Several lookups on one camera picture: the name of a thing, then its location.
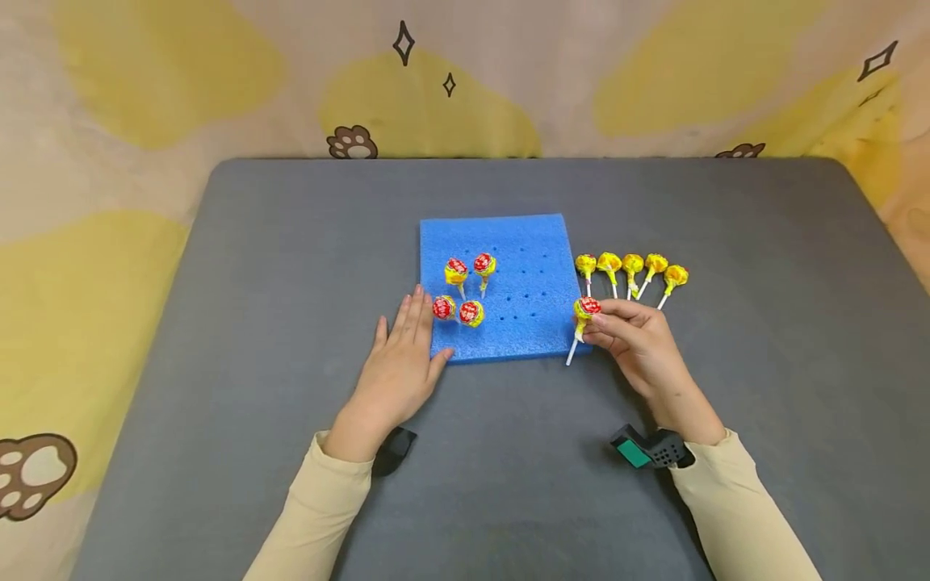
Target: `hand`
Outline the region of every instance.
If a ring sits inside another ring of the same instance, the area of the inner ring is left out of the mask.
[[[661,310],[629,300],[602,300],[601,312],[585,325],[584,341],[606,349],[647,400],[694,382]]]
[[[662,428],[687,442],[715,445],[724,424],[695,383],[660,310],[629,300],[601,301],[584,340],[607,350]]]
[[[430,360],[432,298],[419,284],[401,302],[388,334],[388,321],[378,319],[375,344],[362,367],[355,392],[333,424],[324,451],[335,458],[365,462],[392,429],[412,417],[430,398],[453,350]]]

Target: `gray mat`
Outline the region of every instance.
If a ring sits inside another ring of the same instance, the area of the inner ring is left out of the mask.
[[[419,220],[547,212],[576,253],[690,268],[679,346],[825,579],[925,578],[930,300],[853,180],[807,159],[222,164],[73,579],[239,578],[416,282]],[[450,368],[338,577],[710,579],[668,474],[605,452],[626,422],[596,353]]]

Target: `left hand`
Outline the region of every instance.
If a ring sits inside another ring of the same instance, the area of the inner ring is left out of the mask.
[[[388,334],[388,321],[378,319],[371,348],[355,392],[336,418],[324,443],[328,456],[366,462],[392,429],[410,419],[430,398],[453,350],[430,360],[432,297],[417,285],[401,302]]]

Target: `fabric backdrop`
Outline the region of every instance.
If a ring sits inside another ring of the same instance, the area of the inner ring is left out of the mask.
[[[219,161],[828,156],[930,286],[928,94],[921,0],[6,0],[0,578],[67,577]]]

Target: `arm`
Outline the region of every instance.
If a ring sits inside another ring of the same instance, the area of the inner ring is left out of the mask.
[[[430,360],[432,300],[417,285],[388,336],[384,317],[355,392],[310,451],[246,581],[323,581],[371,485],[375,453],[435,388],[452,350]]]
[[[820,579],[739,437],[724,428],[688,373],[662,313],[625,300],[601,305],[584,339],[610,352],[657,423],[680,433],[695,455],[693,465],[671,474],[714,575],[721,581]]]

